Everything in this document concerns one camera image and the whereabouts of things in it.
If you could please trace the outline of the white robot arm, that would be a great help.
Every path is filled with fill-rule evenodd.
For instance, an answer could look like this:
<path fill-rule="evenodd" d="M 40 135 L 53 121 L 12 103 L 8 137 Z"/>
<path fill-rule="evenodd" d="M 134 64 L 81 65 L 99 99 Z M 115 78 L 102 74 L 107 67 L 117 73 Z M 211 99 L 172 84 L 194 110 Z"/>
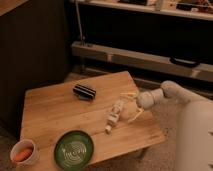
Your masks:
<path fill-rule="evenodd" d="M 184 103 L 179 114 L 174 171 L 213 171 L 213 100 L 194 93 L 173 81 L 164 81 L 151 91 L 133 93 L 139 112 L 163 99 L 175 98 Z"/>

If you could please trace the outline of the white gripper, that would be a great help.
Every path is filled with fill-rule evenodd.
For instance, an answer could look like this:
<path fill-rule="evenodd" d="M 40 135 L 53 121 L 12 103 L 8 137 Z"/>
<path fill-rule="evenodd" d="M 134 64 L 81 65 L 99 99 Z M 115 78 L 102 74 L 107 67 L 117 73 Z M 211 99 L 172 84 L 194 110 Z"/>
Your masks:
<path fill-rule="evenodd" d="M 137 108 L 136 114 L 133 117 L 129 118 L 128 123 L 134 122 L 144 112 L 144 109 L 153 107 L 164 98 L 164 93 L 161 88 L 140 92 L 139 94 L 135 92 L 129 92 L 121 93 L 120 95 L 133 99 L 136 98 L 136 103 L 140 107 Z"/>

